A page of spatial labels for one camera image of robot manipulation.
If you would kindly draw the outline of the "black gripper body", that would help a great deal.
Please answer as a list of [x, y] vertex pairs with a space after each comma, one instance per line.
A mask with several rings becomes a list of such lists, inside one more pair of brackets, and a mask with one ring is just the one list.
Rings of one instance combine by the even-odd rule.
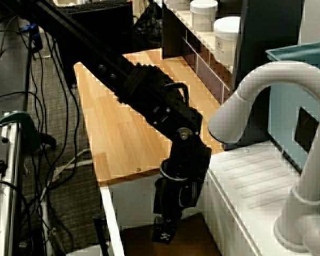
[[155, 201], [153, 212], [160, 214], [164, 222], [176, 222], [182, 216], [182, 211], [195, 207], [210, 161], [196, 161], [193, 166], [185, 168], [183, 178], [169, 175], [169, 160], [160, 165], [161, 177], [155, 181]]

